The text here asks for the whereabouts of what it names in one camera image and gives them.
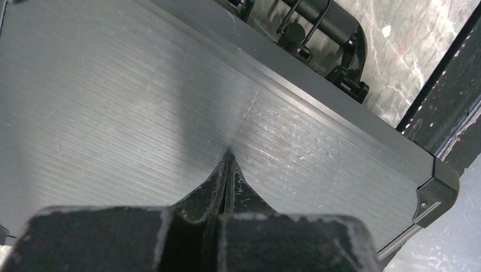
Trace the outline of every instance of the black mounting hardware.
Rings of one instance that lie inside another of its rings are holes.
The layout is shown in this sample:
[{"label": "black mounting hardware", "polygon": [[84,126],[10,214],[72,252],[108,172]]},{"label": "black mounting hardware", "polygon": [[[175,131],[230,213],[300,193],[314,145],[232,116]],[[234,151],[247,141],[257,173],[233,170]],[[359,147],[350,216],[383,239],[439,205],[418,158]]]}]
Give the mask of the black mounting hardware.
[{"label": "black mounting hardware", "polygon": [[240,20],[247,22],[254,7],[255,0],[227,0],[227,2],[235,7],[233,13],[235,13]]},{"label": "black mounting hardware", "polygon": [[[326,79],[357,102],[362,103],[369,92],[369,86],[361,82],[368,50],[366,37],[359,22],[332,0],[283,1],[291,8],[277,29],[277,33],[282,33],[277,44],[304,64],[308,64],[313,55],[306,44],[319,28],[343,49],[341,65],[335,67]],[[301,27],[299,24],[291,23],[285,27],[294,11],[313,24],[307,36],[301,41],[299,36],[301,34],[304,36],[305,33],[303,29],[302,31],[299,29]],[[295,35],[288,33],[292,32],[291,28],[295,29]]]},{"label": "black mounting hardware", "polygon": [[481,153],[480,46],[478,5],[396,128],[460,175]]}]

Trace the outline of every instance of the black plastic end cap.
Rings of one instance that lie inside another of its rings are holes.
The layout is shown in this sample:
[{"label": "black plastic end cap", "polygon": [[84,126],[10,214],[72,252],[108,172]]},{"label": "black plastic end cap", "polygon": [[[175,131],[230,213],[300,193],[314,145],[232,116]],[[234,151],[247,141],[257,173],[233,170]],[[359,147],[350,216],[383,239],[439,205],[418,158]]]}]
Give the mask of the black plastic end cap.
[{"label": "black plastic end cap", "polygon": [[429,226],[454,206],[458,193],[458,173],[435,158],[433,177],[417,189],[417,209],[413,222],[423,228]]},{"label": "black plastic end cap", "polygon": [[444,163],[439,158],[434,159],[433,177],[459,192],[459,175],[454,168]]}]

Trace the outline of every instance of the black bracket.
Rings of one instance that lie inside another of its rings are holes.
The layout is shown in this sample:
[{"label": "black bracket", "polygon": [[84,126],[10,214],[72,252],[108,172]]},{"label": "black bracket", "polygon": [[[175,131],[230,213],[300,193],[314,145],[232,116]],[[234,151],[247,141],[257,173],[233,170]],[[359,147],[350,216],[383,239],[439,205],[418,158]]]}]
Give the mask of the black bracket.
[{"label": "black bracket", "polygon": [[459,192],[458,173],[435,158],[433,177],[417,189],[417,209],[412,221],[427,227],[451,207]]},{"label": "black bracket", "polygon": [[[364,30],[359,22],[332,0],[283,1],[291,8],[277,29],[277,33],[282,33],[277,44],[307,65],[313,55],[306,44],[319,28],[343,49],[341,65],[335,67],[326,79],[357,102],[362,103],[369,92],[369,86],[361,82],[367,44]],[[294,11],[313,24],[305,37],[304,29],[299,24],[291,23],[286,27]]]}]

